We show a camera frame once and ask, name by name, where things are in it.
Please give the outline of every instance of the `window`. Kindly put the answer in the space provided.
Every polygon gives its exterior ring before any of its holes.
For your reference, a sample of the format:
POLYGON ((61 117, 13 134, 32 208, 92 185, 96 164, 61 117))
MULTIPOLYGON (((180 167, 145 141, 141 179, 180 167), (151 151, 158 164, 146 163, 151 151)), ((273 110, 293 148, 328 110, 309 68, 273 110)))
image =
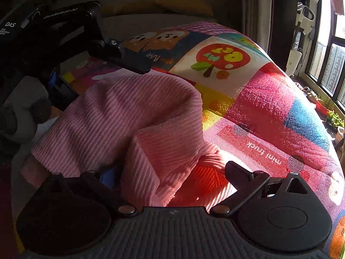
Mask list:
POLYGON ((306 71, 309 69, 309 76, 345 112, 344 62, 345 16, 334 14, 330 0, 319 1, 306 71))
POLYGON ((328 45, 329 33, 331 31, 331 0, 322 0, 321 19, 317 45, 314 54, 313 64, 310 74, 319 78, 322 63, 325 59, 326 48, 328 45))

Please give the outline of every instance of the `pink sweater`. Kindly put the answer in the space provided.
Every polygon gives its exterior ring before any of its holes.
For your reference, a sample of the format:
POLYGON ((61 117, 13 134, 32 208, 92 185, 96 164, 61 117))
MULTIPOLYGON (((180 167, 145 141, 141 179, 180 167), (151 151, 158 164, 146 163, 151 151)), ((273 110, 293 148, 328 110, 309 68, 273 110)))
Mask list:
POLYGON ((219 148, 203 139, 200 93, 160 72, 106 78, 74 101, 32 150, 65 177, 124 159, 122 196, 134 206, 206 206, 230 185, 219 148))

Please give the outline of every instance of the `cartoon puppy print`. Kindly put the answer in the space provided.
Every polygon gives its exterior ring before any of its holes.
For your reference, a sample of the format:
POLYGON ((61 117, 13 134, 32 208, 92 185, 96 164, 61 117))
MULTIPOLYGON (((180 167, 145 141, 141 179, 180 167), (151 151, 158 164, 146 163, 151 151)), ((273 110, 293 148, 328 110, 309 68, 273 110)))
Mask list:
POLYGON ((139 34, 123 41, 122 44, 124 45, 124 47, 130 49, 131 51, 139 52, 144 46, 147 45, 150 39, 156 35, 156 32, 147 32, 144 34, 139 34))
POLYGON ((188 31, 166 31, 154 38, 151 38, 143 51, 147 50, 171 50, 179 40, 183 39, 189 34, 188 31))

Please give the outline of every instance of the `cartoon print blanket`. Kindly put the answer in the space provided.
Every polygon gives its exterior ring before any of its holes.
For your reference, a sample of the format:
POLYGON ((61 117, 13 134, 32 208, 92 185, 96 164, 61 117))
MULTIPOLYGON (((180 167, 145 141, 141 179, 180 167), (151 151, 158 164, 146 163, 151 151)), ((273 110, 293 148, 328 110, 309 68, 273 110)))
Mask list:
MULTIPOLYGON (((344 246, 344 175, 315 110, 292 80, 246 36, 208 22, 143 33, 124 46, 152 68, 184 78, 201 93, 203 131, 224 160, 273 177, 298 172, 331 215, 325 251, 344 246)), ((79 93, 119 67, 90 58, 64 77, 79 93)))

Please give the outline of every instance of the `metal bolt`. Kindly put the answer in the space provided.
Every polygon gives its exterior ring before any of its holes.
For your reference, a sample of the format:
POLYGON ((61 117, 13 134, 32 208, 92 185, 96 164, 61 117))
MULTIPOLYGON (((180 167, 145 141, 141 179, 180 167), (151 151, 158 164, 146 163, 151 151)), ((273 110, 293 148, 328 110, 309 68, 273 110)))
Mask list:
POLYGON ((227 207, 226 205, 216 205, 215 207, 213 207, 213 212, 217 213, 217 214, 226 214, 228 212, 230 212, 230 208, 227 207))
POLYGON ((131 205, 122 205, 119 207, 118 211, 122 214, 132 214, 135 212, 135 207, 131 205))
POLYGON ((88 19, 92 18, 92 13, 91 12, 86 12, 85 13, 85 17, 88 18, 88 19))

